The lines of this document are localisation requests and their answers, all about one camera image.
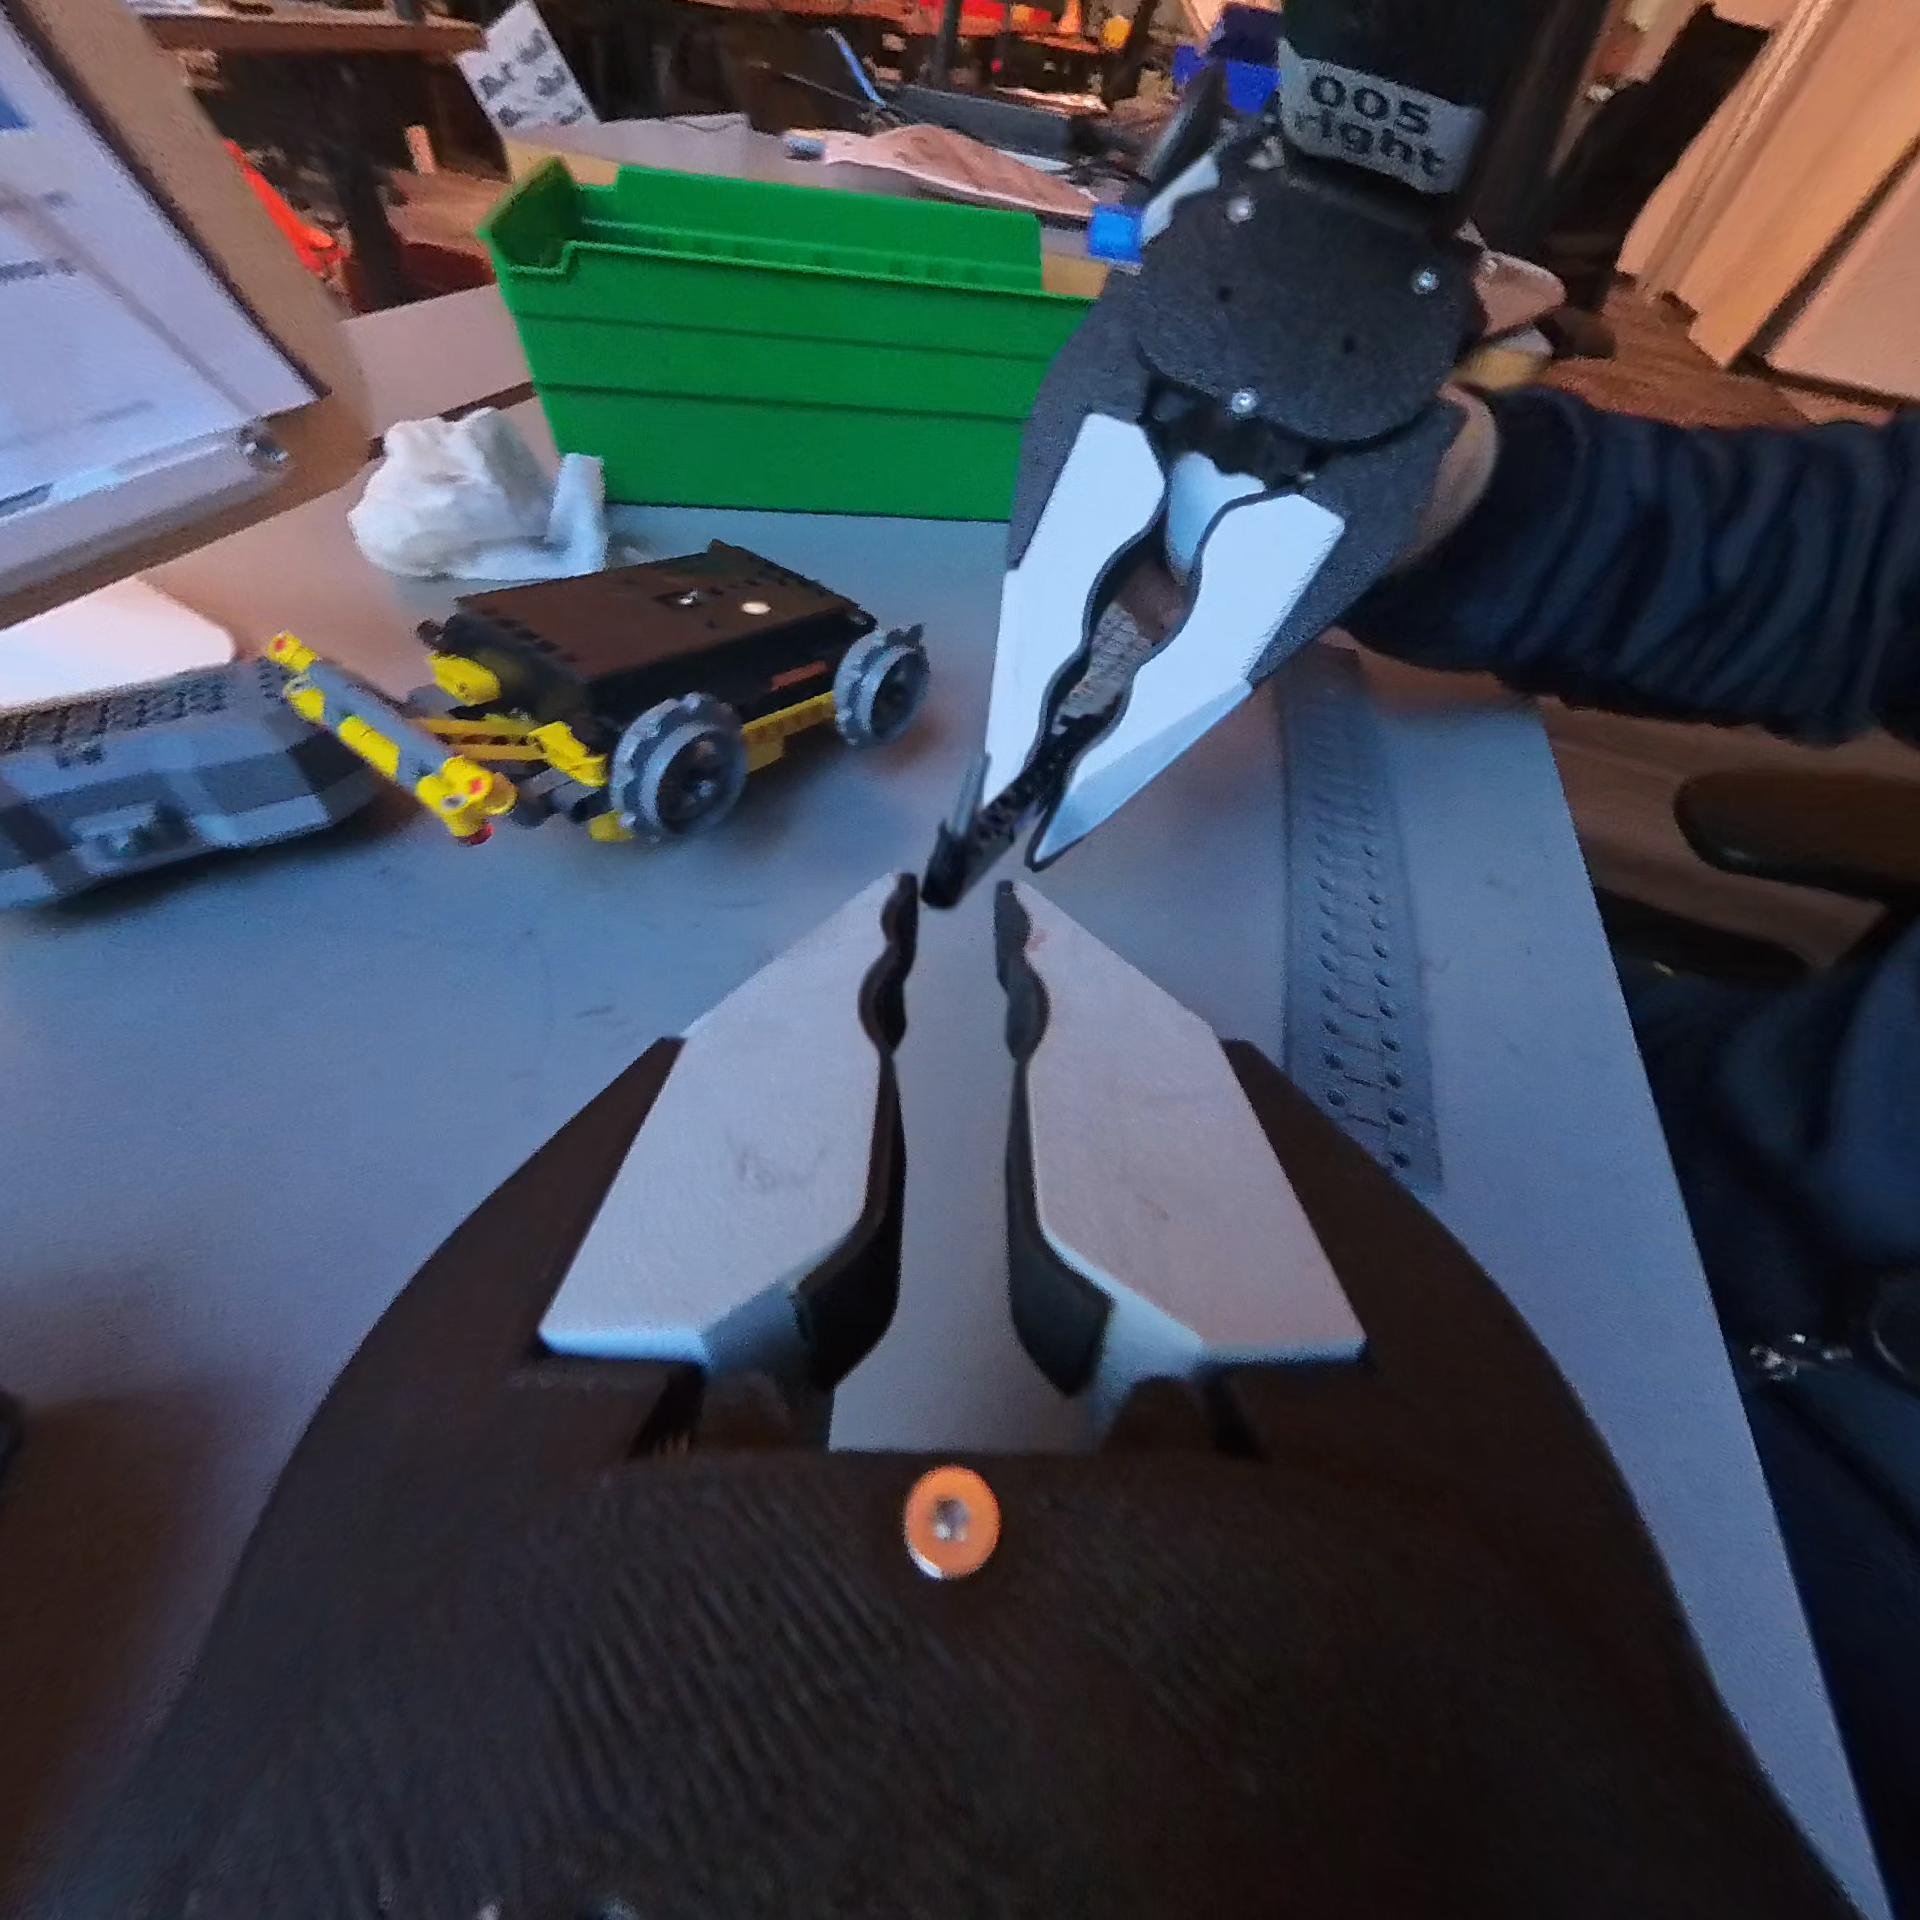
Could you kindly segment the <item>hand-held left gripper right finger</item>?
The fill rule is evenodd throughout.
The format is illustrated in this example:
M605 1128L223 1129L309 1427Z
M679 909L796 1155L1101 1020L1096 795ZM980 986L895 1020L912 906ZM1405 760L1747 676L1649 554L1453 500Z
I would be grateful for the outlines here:
M1344 1364L1365 1333L1214 1029L1036 889L995 894L1007 1293L1061 1394Z

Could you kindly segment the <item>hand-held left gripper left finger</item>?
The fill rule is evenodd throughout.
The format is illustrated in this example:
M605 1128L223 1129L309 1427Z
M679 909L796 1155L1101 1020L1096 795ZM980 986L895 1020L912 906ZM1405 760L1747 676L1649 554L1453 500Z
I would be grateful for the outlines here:
M892 1182L917 882L886 873L679 1040L543 1309L545 1350L709 1374L846 1374L829 1267Z

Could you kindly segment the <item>long black perforated beam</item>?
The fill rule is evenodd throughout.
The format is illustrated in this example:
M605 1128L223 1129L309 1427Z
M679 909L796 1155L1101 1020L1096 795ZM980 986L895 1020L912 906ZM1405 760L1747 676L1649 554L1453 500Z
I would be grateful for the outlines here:
M1120 707L1124 641L1116 618L1101 618L1092 636L1053 673L1029 713L1037 732L1012 769L996 769L990 742L979 746L955 804L934 833L919 882L923 906L959 906L1022 833L1031 833L1029 850L1037 850L1039 833L1064 802L1071 776Z

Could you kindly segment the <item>green plastic bin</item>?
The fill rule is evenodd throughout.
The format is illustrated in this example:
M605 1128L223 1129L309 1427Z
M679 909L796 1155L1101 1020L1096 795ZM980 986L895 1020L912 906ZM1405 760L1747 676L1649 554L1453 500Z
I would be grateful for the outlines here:
M608 504L1005 521L1091 299L1025 211L542 160L475 227L555 450Z

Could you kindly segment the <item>yellow black toy car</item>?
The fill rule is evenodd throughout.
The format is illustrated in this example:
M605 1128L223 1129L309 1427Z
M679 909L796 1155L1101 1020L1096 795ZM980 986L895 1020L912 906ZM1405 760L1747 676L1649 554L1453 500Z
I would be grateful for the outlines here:
M796 739L895 742L920 716L920 626L744 547L470 593L415 630L396 705L279 634L281 697L462 846L499 822L668 846L717 827Z

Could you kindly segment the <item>person's right hand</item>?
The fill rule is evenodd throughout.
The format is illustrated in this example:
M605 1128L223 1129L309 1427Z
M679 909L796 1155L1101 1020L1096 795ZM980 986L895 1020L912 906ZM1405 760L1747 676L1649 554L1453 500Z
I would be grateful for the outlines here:
M1423 506L1419 531L1404 561L1425 561L1476 513L1494 481L1499 457L1499 426L1486 395L1446 385L1440 394L1455 419L1455 434L1440 462Z

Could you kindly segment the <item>flat grey track strip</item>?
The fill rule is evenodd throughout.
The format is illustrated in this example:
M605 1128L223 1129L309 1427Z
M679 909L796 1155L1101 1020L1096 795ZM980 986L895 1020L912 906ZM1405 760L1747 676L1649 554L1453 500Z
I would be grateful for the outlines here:
M1405 1189L1444 1182L1417 920L1365 673L1317 643L1279 674L1287 827L1285 1070Z

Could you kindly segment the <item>printed paper sheet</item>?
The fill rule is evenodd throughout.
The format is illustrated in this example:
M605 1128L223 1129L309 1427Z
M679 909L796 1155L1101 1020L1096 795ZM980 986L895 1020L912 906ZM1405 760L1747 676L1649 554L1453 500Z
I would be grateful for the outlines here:
M820 165L904 180L940 201L1025 211L1057 224L1088 224L1096 204L1064 174L949 129L808 130L806 140L820 147Z

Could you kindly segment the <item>white leaning boards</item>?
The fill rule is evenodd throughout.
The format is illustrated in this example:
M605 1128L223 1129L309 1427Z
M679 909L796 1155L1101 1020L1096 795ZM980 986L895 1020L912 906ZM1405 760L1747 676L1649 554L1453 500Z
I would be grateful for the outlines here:
M1622 241L1718 368L1915 401L1918 4L1774 4L1774 35Z

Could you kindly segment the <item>person's upper body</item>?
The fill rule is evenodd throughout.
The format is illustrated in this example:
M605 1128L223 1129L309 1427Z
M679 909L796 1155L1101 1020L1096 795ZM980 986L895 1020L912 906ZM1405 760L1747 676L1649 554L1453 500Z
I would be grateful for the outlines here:
M1895 1916L1918 1902L1918 936L1792 986L1620 965Z

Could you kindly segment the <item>crumpled white tissue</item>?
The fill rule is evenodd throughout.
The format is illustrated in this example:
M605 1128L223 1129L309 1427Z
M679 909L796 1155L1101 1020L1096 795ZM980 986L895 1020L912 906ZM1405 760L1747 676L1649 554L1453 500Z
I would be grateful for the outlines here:
M494 408L396 422L347 526L372 566L417 582L569 580L609 550L601 462L542 462Z

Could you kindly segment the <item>grey building block assembly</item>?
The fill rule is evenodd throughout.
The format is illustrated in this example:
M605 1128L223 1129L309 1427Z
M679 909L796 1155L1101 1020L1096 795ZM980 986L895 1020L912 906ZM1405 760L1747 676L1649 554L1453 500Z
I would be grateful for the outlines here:
M281 697L275 660L1 716L1 908L350 820L375 773Z

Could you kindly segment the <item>instruction sheet on stand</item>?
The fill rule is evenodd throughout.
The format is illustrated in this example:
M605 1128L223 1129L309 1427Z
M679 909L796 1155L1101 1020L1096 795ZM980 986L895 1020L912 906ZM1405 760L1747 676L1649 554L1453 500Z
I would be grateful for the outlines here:
M368 457L368 387L328 296L301 268L189 97L124 4L4 4L54 83L200 252L212 276L318 395L291 414L1 513L6 626L179 561L351 478Z

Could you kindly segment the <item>red plastic part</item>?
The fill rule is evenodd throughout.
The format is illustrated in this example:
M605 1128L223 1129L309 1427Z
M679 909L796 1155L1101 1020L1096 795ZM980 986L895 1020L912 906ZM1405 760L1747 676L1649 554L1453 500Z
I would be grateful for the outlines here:
M310 224L294 205L265 178L240 145L223 138L223 150L247 180L256 201L265 209L275 228L297 254L301 268L319 281L331 281L343 259L337 241L323 227Z

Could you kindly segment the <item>printed instruction sheet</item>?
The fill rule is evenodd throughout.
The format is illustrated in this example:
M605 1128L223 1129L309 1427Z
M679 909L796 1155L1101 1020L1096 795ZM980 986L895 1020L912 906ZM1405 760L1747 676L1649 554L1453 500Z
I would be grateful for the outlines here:
M103 486L315 395L4 25L4 513Z

